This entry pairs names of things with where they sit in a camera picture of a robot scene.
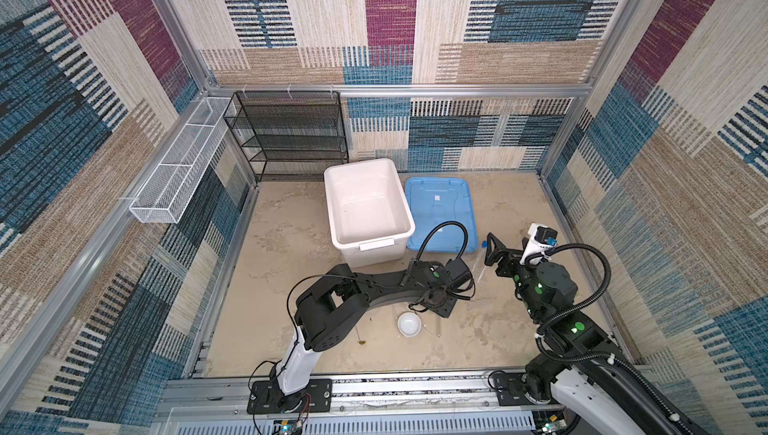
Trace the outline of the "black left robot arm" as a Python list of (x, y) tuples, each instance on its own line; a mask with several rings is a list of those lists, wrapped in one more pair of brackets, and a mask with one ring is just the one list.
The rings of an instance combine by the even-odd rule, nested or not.
[[(424, 261), (431, 238), (440, 230), (456, 227), (463, 235), (457, 255), (448, 262)], [(272, 387), (285, 397), (302, 392), (322, 352), (349, 335), (360, 319), (380, 306), (406, 303), (417, 313), (432, 312), (447, 319), (459, 301), (474, 297), (476, 283), (462, 256), (469, 232), (458, 221), (435, 226), (416, 256), (402, 271), (366, 274), (339, 264), (323, 275), (307, 277), (313, 284), (286, 311), (293, 325), (293, 338), (286, 355), (272, 368)]]

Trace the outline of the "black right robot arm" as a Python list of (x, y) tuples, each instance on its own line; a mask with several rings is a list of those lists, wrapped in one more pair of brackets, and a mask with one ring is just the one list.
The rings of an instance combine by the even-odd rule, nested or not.
[[(624, 355), (586, 313), (607, 292), (612, 270), (607, 257), (584, 243), (556, 241), (556, 230), (532, 225), (520, 249), (489, 234), (484, 263), (515, 283), (515, 296), (536, 325), (538, 355), (525, 367), (526, 398), (555, 401), (601, 434), (702, 434), (704, 428), (673, 404)], [(554, 255), (585, 251), (601, 263), (598, 288), (581, 302), (578, 287)]]

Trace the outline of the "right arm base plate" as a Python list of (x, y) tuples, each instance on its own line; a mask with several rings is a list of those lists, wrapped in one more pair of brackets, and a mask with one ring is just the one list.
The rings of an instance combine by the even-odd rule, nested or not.
[(487, 382), (500, 406), (557, 404), (551, 391), (551, 379), (536, 373), (494, 370), (488, 375)]

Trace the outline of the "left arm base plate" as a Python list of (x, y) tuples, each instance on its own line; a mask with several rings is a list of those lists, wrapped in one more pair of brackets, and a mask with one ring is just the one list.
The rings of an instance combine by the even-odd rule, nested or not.
[(311, 378), (298, 392), (284, 394), (276, 381), (254, 381), (246, 411), (249, 415), (326, 413), (330, 411), (333, 381)]

